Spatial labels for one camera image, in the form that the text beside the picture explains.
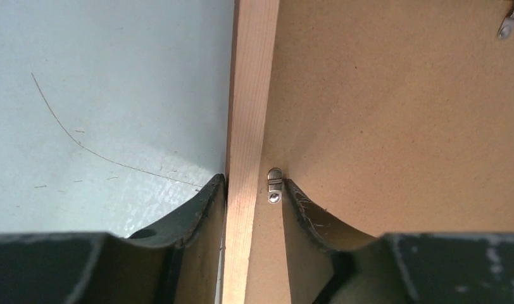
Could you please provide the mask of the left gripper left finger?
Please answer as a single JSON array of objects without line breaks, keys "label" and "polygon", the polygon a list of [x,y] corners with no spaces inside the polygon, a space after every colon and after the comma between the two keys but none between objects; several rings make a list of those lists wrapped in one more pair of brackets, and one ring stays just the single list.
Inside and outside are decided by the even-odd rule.
[{"label": "left gripper left finger", "polygon": [[108,232],[0,234],[0,303],[214,303],[225,177],[154,223]]}]

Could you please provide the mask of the wooden picture frame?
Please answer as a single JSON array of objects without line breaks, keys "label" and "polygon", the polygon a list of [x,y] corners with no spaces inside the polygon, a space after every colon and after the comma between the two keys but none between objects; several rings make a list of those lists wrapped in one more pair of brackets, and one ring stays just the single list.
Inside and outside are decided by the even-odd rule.
[{"label": "wooden picture frame", "polygon": [[222,303],[244,303],[279,1],[235,1]]}]

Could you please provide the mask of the brown cardboard backing board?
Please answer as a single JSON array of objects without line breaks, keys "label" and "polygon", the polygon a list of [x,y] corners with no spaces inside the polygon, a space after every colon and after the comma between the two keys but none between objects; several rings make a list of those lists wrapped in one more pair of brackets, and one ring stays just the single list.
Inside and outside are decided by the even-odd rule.
[{"label": "brown cardboard backing board", "polygon": [[512,1],[281,1],[246,303],[290,303],[281,168],[373,236],[514,231]]}]

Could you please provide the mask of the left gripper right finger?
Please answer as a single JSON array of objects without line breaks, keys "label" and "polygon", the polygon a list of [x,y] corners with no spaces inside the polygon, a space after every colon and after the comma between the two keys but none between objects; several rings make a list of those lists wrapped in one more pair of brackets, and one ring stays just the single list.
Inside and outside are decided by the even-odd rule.
[{"label": "left gripper right finger", "polygon": [[514,303],[514,233],[386,233],[339,220],[293,180],[282,214],[293,303]]}]

